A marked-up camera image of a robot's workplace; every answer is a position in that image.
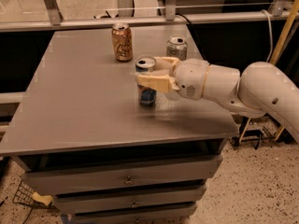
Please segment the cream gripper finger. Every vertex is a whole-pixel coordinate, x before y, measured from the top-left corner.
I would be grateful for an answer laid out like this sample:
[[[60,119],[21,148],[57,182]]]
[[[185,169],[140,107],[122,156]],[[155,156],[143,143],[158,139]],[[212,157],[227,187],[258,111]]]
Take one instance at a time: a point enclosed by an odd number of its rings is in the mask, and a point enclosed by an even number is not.
[[[156,57],[155,61],[153,73],[161,76],[169,75],[170,77],[173,76],[177,64],[180,63],[180,59],[176,57]]]
[[[138,85],[153,89],[155,91],[169,93],[171,91],[178,91],[179,86],[173,77],[169,75],[151,76],[151,75],[137,75],[136,82]]]

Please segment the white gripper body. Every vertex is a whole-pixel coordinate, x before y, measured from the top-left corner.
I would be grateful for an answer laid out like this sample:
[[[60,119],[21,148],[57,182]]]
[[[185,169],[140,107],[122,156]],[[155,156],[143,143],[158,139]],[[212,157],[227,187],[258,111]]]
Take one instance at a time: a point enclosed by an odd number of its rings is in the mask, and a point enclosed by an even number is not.
[[[208,67],[209,62],[205,60],[181,61],[174,71],[174,78],[179,87],[178,94],[183,98],[199,100],[202,97]]]

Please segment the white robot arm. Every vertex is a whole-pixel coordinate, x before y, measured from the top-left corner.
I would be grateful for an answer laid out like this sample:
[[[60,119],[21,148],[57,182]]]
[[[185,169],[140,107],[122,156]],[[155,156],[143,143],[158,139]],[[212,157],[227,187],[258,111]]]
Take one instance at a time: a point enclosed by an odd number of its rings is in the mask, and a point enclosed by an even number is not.
[[[256,62],[239,71],[205,60],[158,57],[151,71],[135,79],[155,91],[213,101],[243,117],[268,114],[299,142],[299,89],[271,63]]]

